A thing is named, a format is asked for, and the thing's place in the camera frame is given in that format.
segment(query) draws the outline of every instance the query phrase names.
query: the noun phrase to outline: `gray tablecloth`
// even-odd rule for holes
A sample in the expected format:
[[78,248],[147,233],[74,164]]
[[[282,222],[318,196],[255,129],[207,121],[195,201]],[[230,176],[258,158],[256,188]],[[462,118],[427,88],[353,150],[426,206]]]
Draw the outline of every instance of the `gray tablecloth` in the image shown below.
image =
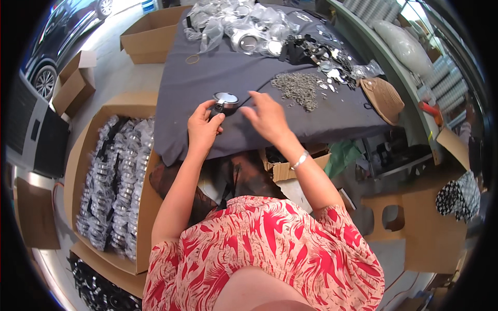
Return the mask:
[[[301,25],[301,34],[310,34],[320,40],[316,25],[322,23],[316,18],[306,22],[297,18],[293,11],[297,9],[273,6],[283,10],[289,19]],[[185,11],[180,20],[187,15]],[[327,25],[343,47],[353,57],[355,63],[361,60],[349,43],[333,26]],[[328,90],[317,91],[318,107],[306,112],[303,107],[287,107],[290,100],[281,100],[281,93],[269,82],[276,74],[282,72],[317,73],[311,65],[293,66],[275,58],[261,56],[259,53],[246,55],[234,52],[229,38],[224,38],[221,45],[214,50],[201,54],[195,64],[187,64],[186,59],[199,52],[200,41],[188,41],[181,23],[175,36],[174,46],[168,54],[159,88],[154,129],[154,149],[169,166],[176,160],[183,160],[188,150],[187,120],[195,108],[202,102],[212,99],[216,92],[229,92],[239,97],[241,103],[250,105],[247,91],[259,91],[270,94],[285,107],[285,115],[290,129],[301,142],[330,143],[351,138],[374,136],[389,129],[375,110],[365,109],[368,99],[361,88],[350,90],[345,85],[333,83],[338,93]],[[321,92],[327,94],[322,99]],[[268,147],[270,143],[262,138],[249,121],[237,111],[223,122],[223,135],[219,135],[208,159],[230,155],[245,150]]]

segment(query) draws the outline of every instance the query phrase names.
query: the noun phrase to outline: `black and white patterned fabric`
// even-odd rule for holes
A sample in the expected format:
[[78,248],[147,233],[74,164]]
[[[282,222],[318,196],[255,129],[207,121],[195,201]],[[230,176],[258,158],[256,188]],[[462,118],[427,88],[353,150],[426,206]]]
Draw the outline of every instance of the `black and white patterned fabric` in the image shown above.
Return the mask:
[[455,214],[456,220],[467,223],[479,211],[481,193],[472,171],[466,172],[458,180],[450,181],[438,192],[436,208],[441,215]]

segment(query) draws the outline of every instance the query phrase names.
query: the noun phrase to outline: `silver bracelet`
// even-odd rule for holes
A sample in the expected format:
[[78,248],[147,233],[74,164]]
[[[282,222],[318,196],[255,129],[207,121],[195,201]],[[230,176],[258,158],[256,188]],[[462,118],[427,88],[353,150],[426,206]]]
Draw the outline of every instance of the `silver bracelet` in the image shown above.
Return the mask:
[[299,165],[301,165],[306,160],[306,158],[309,155],[310,153],[308,152],[308,150],[304,150],[303,154],[299,157],[299,161],[297,161],[297,163],[294,164],[290,169],[295,170]]

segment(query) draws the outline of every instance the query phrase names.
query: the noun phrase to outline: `green plastic bag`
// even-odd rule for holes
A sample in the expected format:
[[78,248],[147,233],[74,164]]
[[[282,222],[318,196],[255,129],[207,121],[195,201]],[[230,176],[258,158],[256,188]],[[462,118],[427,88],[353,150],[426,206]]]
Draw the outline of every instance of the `green plastic bag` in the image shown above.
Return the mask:
[[344,140],[329,145],[330,158],[325,166],[325,174],[330,179],[339,175],[351,162],[358,159],[362,153],[353,140]]

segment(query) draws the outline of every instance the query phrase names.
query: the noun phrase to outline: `concrete floor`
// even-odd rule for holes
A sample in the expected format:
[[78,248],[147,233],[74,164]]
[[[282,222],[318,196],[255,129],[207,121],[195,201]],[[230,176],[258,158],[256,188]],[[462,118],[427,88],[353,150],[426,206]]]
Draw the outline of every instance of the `concrete floor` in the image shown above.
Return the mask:
[[[100,107],[113,96],[123,92],[134,91],[158,91],[163,64],[134,65],[125,51],[120,51],[119,35],[131,24],[142,16],[139,5],[127,9],[119,14],[110,16],[104,23],[84,36],[73,48],[72,55],[79,49],[94,50],[97,53],[97,66],[95,68],[96,92],[88,102],[80,109],[78,115],[71,120],[72,132],[69,137],[68,155],[76,139],[86,124],[91,120]],[[344,187],[356,206],[358,212],[353,217],[355,224],[364,233],[371,226],[369,212],[360,206],[360,197],[366,194],[378,193],[392,190],[391,185],[401,179],[403,175],[392,175],[389,178],[378,181],[367,181],[358,183],[355,180],[354,165],[346,170],[333,181],[336,187]],[[38,181],[39,183],[50,183],[50,181]],[[210,193],[213,199],[219,197],[217,189],[219,185],[212,185],[209,181],[201,179],[201,188]],[[69,248],[77,241],[71,231],[63,206],[63,191],[59,189],[55,198],[55,220],[61,249],[57,251],[42,250],[37,256],[43,260],[48,276],[52,279],[49,283],[55,286],[54,294],[67,310],[86,311],[84,305],[74,288],[73,276],[70,273],[66,257],[69,256]],[[402,273],[404,262],[404,240],[386,243],[371,243],[372,250],[378,257],[385,273],[386,288]],[[414,294],[423,290],[431,279],[431,273],[406,272],[384,295],[380,307],[385,306],[397,293],[411,290],[396,297],[386,310],[393,310],[405,297],[413,297]]]

